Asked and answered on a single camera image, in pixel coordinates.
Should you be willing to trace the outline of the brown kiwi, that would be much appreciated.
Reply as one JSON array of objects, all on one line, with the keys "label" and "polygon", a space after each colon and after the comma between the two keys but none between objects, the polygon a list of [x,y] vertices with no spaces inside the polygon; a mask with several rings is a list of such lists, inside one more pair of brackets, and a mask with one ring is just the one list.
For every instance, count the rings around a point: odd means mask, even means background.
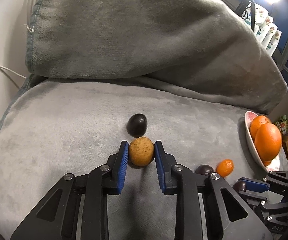
[{"label": "brown kiwi", "polygon": [[129,145],[130,161],[138,167],[149,165],[154,159],[154,145],[147,137],[134,139]]}]

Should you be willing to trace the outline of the grey fleece blanket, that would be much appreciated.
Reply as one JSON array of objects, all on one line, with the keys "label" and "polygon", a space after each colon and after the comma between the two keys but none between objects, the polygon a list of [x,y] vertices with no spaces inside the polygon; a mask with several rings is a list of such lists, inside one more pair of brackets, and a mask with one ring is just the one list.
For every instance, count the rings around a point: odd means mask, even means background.
[{"label": "grey fleece blanket", "polygon": [[105,163],[135,113],[189,168],[222,158],[228,181],[261,173],[243,117],[270,113],[287,85],[220,0],[33,0],[25,81],[0,121],[0,233],[12,233],[68,173]]}]

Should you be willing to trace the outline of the green snack box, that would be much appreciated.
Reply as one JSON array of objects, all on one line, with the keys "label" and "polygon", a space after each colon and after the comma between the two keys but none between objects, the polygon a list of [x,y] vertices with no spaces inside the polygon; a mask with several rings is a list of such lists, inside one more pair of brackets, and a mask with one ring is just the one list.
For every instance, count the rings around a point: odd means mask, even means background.
[{"label": "green snack box", "polygon": [[288,134],[288,117],[286,115],[281,115],[274,124],[278,127],[282,135]]}]

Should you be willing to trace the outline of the small kumquat orange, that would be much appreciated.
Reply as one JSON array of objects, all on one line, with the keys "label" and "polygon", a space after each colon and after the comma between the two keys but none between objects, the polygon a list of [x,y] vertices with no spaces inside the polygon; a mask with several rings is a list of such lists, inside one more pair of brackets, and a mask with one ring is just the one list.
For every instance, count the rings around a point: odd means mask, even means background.
[{"label": "small kumquat orange", "polygon": [[231,159],[225,159],[221,161],[216,167],[216,173],[218,173],[221,177],[227,177],[233,172],[234,163]]}]

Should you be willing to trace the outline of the large rough orange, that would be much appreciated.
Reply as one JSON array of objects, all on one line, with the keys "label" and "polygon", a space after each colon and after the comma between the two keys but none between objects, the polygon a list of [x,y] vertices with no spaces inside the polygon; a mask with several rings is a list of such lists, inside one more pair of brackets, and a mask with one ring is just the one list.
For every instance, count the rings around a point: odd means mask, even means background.
[{"label": "large rough orange", "polygon": [[258,129],[262,125],[269,124],[269,123],[271,123],[271,120],[264,115],[255,117],[250,124],[250,135],[251,135],[252,140],[255,140]]}]

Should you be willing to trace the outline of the large smooth orange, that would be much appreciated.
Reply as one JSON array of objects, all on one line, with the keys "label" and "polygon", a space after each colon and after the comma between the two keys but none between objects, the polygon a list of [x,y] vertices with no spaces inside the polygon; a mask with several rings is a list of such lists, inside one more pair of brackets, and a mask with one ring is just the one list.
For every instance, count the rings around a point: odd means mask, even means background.
[{"label": "large smooth orange", "polygon": [[282,146],[282,135],[272,123],[262,125],[254,140],[255,148],[262,161],[275,159]]}]

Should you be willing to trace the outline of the refill pouch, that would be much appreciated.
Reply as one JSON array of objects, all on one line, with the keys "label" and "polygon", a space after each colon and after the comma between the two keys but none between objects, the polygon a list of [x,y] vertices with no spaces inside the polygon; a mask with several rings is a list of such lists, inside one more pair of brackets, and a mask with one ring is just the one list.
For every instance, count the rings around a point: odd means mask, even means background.
[{"label": "refill pouch", "polygon": [[259,26],[265,21],[266,17],[268,16],[268,10],[266,10],[261,5],[258,5],[257,3],[255,5],[255,13],[252,14],[251,11],[251,5],[249,4],[247,9],[243,13],[243,19],[245,23],[248,25],[249,28],[251,28],[251,20],[252,16],[254,16],[255,22],[254,22],[254,34],[257,35],[257,31],[259,29]]},{"label": "refill pouch", "polygon": [[259,26],[256,39],[261,43],[268,33],[274,33],[275,30],[276,28],[273,24],[273,17],[267,16],[265,21]]},{"label": "refill pouch", "polygon": [[282,35],[282,32],[280,30],[277,30],[274,33],[271,40],[269,41],[269,44],[267,45],[266,51],[270,56],[272,56],[273,53],[275,52],[275,50],[279,44],[279,40],[280,40],[281,35]]},{"label": "refill pouch", "polygon": [[270,24],[269,31],[267,32],[265,38],[263,39],[261,43],[264,48],[267,48],[267,46],[269,45],[269,42],[271,41],[273,35],[276,33],[277,29],[278,27],[274,23]]}]

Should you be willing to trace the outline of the dark plum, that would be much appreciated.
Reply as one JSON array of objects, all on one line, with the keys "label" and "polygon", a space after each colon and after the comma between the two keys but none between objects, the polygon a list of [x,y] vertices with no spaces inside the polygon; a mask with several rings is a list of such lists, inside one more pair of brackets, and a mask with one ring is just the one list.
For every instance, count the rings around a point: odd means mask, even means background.
[{"label": "dark plum", "polygon": [[239,192],[245,192],[247,187],[246,187],[246,182],[243,180],[239,180],[237,181],[234,185],[233,185],[233,189],[239,193]]},{"label": "dark plum", "polygon": [[138,113],[130,117],[127,122],[127,132],[134,138],[141,137],[147,130],[147,118],[144,114]]},{"label": "dark plum", "polygon": [[195,170],[196,174],[200,174],[200,175],[203,175],[203,176],[209,176],[213,172],[214,172],[214,169],[211,166],[209,166],[209,165],[200,165]]}]

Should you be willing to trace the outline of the mandarin orange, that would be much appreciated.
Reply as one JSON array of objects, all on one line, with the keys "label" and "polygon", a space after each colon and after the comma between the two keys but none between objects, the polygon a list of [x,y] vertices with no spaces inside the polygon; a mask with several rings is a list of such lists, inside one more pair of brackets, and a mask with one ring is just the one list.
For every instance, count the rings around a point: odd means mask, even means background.
[{"label": "mandarin orange", "polygon": [[262,161],[262,163],[263,163],[264,167],[268,167],[268,166],[272,163],[272,161],[271,161],[271,160],[269,160],[269,161]]}]

